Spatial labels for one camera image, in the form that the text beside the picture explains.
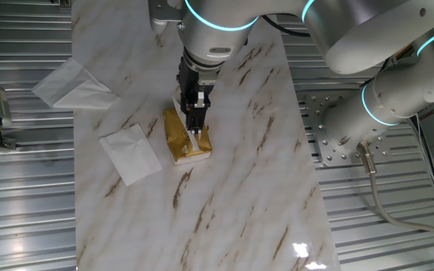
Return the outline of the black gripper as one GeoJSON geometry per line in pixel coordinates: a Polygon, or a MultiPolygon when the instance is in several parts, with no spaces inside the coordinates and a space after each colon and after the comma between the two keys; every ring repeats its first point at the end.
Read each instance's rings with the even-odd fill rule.
{"type": "Polygon", "coordinates": [[[198,138],[202,134],[206,111],[211,106],[209,95],[215,86],[217,76],[217,69],[205,69],[184,56],[180,60],[177,75],[181,90],[180,109],[184,113],[185,128],[194,130],[198,138]],[[192,120],[190,109],[193,107],[195,122],[192,120]]]}

